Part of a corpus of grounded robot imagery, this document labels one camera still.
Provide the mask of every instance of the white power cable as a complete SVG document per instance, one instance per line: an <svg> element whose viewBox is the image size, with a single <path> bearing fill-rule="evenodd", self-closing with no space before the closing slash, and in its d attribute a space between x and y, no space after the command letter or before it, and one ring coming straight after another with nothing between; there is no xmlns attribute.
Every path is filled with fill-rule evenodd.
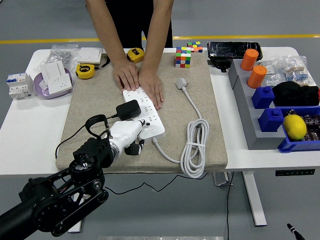
<svg viewBox="0 0 320 240"><path fill-rule="evenodd" d="M187 82L185 79L180 78L176 86L178 89L182 89L185 93L186 97L192 104L193 108L197 112L199 119L195 121L189 122L187 126L187 141L185 147L183 149L180 161L174 160L170 158L168 155L164 153L164 151L160 148L159 143L156 137L152 138L153 143L158 148L159 152L170 162L175 164L180 164L182 171L187 174L189 177L197 179L201 177L205 169L206 163L206 142L209 136L209 124L208 122L202 118L198 108L190 98L189 94L187 93L186 86ZM198 155L198 162L194 164L192 162L193 158Z"/></svg>

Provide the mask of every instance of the black object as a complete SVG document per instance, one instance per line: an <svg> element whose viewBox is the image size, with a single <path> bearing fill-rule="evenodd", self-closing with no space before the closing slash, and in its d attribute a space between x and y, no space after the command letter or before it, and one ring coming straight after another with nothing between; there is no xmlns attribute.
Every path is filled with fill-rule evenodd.
<svg viewBox="0 0 320 240"><path fill-rule="evenodd" d="M275 176L302 176L302 175L313 175L315 174L315 169L294 169L294 170L276 170Z"/></svg>
<svg viewBox="0 0 320 240"><path fill-rule="evenodd" d="M124 49L142 48L141 33L148 39L149 26L154 13L153 0L105 0L117 34ZM165 48L173 47L172 23L167 30Z"/></svg>
<svg viewBox="0 0 320 240"><path fill-rule="evenodd" d="M104 122L106 130L97 135L90 127L99 122ZM84 126L96 138L89 138L73 153L74 160L68 168L46 178L29 179L19 193L21 203L0 216L0 239L23 240L37 230L59 237L108 199L102 169L114 160L108 120L100 114L89 118ZM139 154L143 144L139 142L126 154Z"/></svg>
<svg viewBox="0 0 320 240"><path fill-rule="evenodd" d="M243 59L247 49L255 49L263 58L262 50L258 42L244 41L209 41L207 43L208 57L212 64L225 73L231 66L232 59Z"/></svg>
<svg viewBox="0 0 320 240"><path fill-rule="evenodd" d="M110 58L109 56L106 56L105 63L102 66L95 66L94 70L97 71L99 69L103 69L105 66L107 66L110 63Z"/></svg>
<svg viewBox="0 0 320 240"><path fill-rule="evenodd" d="M116 108L116 115L121 121L135 118L141 114L141 108L137 100L131 100L118 105Z"/></svg>
<svg viewBox="0 0 320 240"><path fill-rule="evenodd" d="M273 87L272 92L276 107L319 105L319 88L317 86L300 86L294 81L285 81Z"/></svg>
<svg viewBox="0 0 320 240"><path fill-rule="evenodd" d="M291 224L288 223L287 227L293 233L296 240L305 240L305 238Z"/></svg>

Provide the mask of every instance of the purple bowl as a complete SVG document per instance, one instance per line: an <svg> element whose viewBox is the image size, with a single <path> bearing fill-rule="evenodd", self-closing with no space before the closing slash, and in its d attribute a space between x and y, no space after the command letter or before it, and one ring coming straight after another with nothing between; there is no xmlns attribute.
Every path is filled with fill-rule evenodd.
<svg viewBox="0 0 320 240"><path fill-rule="evenodd" d="M72 77L71 77L71 73L68 69L64 69L66 74L69 74L70 77L70 82L72 85ZM33 85L34 85L34 91L37 95L45 98L45 99L53 99L56 97L60 97L63 95L66 95L67 93L69 93L71 91L71 89L62 91L62 92L57 92L54 94L49 94L49 88L47 88L46 90L43 90L41 87L39 87L39 84L42 82L42 80L44 79L44 77L42 76L42 73L40 72L37 76L35 76L34 80L33 80Z"/></svg>

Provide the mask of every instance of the black power adapter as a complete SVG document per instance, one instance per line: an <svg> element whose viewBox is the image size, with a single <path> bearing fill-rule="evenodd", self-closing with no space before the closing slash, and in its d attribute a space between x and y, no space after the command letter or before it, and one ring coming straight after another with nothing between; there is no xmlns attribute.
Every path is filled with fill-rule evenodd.
<svg viewBox="0 0 320 240"><path fill-rule="evenodd" d="M121 120L125 121L130 118L135 118L141 114L141 109L137 100L131 100L123 103L115 108L116 116Z"/></svg>

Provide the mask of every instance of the orange cup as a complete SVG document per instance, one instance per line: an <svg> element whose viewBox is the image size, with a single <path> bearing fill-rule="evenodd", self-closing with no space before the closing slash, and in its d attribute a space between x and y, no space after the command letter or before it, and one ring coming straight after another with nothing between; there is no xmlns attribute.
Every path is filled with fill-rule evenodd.
<svg viewBox="0 0 320 240"><path fill-rule="evenodd" d="M259 52L255 49L247 49L244 53L240 67L245 71L251 71L259 56Z"/></svg>
<svg viewBox="0 0 320 240"><path fill-rule="evenodd" d="M251 72L251 75L249 77L249 80L246 82L246 84L252 89L256 89L260 87L267 72L268 70L265 66L261 66L261 65L254 66Z"/></svg>

